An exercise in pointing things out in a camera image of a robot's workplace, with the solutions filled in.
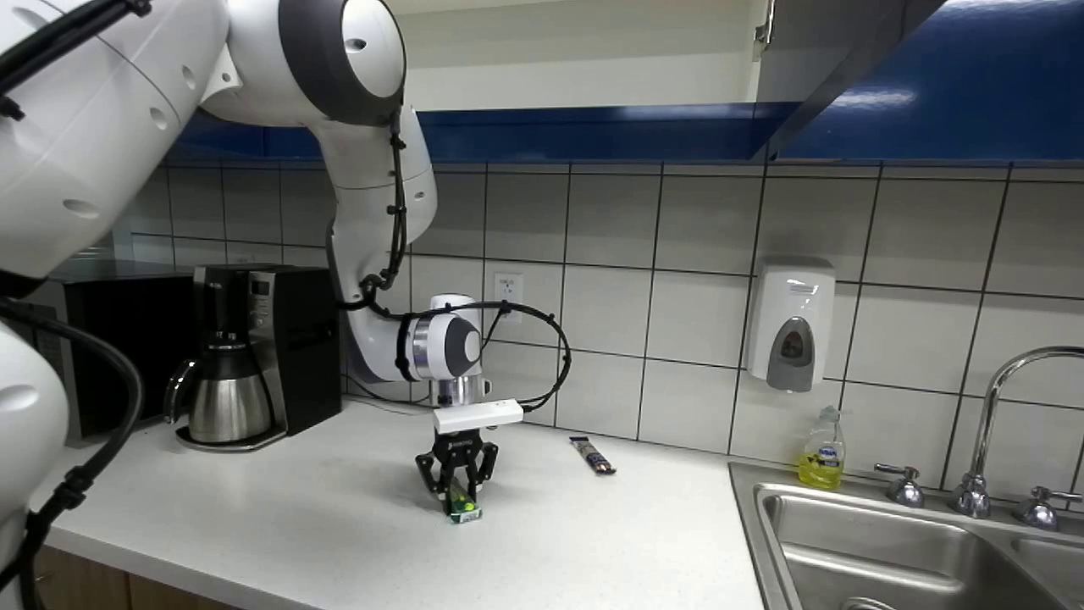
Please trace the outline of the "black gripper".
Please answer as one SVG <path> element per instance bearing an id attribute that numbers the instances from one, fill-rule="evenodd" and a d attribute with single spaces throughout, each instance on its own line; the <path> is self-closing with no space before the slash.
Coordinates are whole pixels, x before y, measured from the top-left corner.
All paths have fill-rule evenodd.
<path id="1" fill-rule="evenodd" d="M 470 514 L 481 514 L 481 490 L 490 482 L 499 446 L 478 431 L 438 433 L 428 455 L 417 455 L 417 469 L 428 490 L 452 510 L 454 469 L 463 469 L 463 490 Z"/>

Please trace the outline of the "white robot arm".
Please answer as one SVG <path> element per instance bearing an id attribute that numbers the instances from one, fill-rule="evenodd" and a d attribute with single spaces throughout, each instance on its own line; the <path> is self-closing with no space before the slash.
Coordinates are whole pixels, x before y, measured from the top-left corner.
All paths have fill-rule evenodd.
<path id="1" fill-rule="evenodd" d="M 106 468 L 32 502 L 66 451 L 67 393 L 24 338 L 19 297 L 114 233 L 201 118 L 318 144 L 338 301 L 377 380 L 425 372 L 414 323 L 377 294 L 430 230 L 438 176 L 390 0 L 0 0 L 0 36 L 0 536 L 17 587 Z"/>

